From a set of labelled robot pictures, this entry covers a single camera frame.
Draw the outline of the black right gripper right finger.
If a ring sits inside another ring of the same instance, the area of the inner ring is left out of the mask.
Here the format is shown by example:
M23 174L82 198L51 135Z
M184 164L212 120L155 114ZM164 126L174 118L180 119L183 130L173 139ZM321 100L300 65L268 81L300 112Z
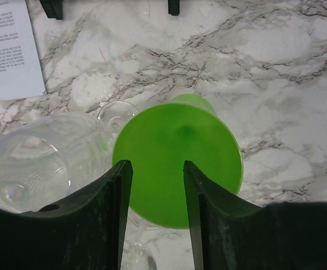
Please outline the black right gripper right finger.
M327 202L260 207L183 166L195 269L327 269Z

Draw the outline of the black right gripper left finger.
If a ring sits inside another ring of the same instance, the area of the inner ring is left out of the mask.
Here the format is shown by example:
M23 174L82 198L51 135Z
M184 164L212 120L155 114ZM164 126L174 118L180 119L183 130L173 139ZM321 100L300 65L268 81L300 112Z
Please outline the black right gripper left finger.
M0 269L119 269L132 178L121 160L39 211L0 209Z

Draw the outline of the clear wine glass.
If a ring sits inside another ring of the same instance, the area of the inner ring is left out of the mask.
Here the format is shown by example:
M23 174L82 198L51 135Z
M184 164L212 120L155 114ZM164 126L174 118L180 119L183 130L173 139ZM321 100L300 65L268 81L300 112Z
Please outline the clear wine glass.
M111 154L120 131L138 113L139 109L129 102L113 101L103 106L97 114L97 118L108 129L108 149ZM141 218L131 208L128 209L128 218L137 226L137 231L125 239L121 269L157 269L156 260L151 250L141 242L141 236L144 230L157 230L160 227Z

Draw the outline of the green plastic wine glass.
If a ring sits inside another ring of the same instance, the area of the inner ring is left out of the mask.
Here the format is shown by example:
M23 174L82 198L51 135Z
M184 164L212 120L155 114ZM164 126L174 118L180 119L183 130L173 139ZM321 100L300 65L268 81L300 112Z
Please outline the green plastic wine glass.
M157 226L186 229L183 165L192 161L211 180L236 194L243 179L238 143L213 106L182 94L134 116L119 132L112 161L133 168L130 207Z

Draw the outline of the clear short tumbler glass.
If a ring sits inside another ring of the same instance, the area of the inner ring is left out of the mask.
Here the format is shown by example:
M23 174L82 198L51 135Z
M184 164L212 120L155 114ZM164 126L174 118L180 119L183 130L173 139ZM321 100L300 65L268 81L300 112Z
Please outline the clear short tumbler glass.
M100 119L64 112L0 138L0 208L38 211L102 176L113 135Z

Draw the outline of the printed white paper sheet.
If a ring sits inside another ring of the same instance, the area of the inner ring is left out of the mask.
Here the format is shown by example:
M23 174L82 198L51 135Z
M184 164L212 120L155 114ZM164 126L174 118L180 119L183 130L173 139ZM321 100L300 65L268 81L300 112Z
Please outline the printed white paper sheet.
M45 92L33 29L25 1L0 1L0 101Z

